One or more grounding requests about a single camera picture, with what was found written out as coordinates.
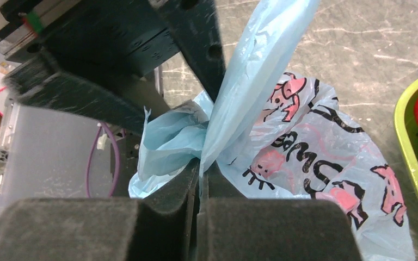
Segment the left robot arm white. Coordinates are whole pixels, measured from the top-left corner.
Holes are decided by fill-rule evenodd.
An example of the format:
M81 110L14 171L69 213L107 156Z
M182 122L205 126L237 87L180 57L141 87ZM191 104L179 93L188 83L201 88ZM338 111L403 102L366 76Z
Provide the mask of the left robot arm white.
M214 1L0 1L0 87L18 103L140 135L169 110L152 74L182 54L211 100L225 74Z

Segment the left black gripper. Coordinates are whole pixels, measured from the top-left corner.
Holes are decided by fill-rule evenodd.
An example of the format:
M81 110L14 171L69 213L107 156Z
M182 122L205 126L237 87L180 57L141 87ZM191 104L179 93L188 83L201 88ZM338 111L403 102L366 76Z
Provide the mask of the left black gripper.
M23 105L141 135L146 111L155 119L170 107L135 75L179 50L210 99L219 94L226 67L214 0L6 1L0 12L0 49L23 63L3 83Z

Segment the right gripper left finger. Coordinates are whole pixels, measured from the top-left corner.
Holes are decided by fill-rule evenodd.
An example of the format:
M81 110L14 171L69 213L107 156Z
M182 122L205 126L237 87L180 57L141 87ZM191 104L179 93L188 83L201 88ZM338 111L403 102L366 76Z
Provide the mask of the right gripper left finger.
M184 170L152 195L137 204L138 216L192 216L198 192L199 159L192 159Z

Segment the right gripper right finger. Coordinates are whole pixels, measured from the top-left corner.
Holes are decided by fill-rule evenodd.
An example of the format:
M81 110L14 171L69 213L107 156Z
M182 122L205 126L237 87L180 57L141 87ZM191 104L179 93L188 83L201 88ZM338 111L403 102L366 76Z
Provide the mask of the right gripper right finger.
M248 199L222 174L214 162L200 178L200 209L228 209Z

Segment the blue plastic bag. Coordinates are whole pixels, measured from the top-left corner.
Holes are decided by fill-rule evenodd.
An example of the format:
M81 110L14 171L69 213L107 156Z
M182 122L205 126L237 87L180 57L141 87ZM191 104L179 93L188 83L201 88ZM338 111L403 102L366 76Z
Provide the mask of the blue plastic bag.
M414 260L401 188L378 147L334 88L286 71L318 5L261 1L215 102L201 92L154 120L146 109L128 193L150 196L199 158L248 198L338 204L363 260Z

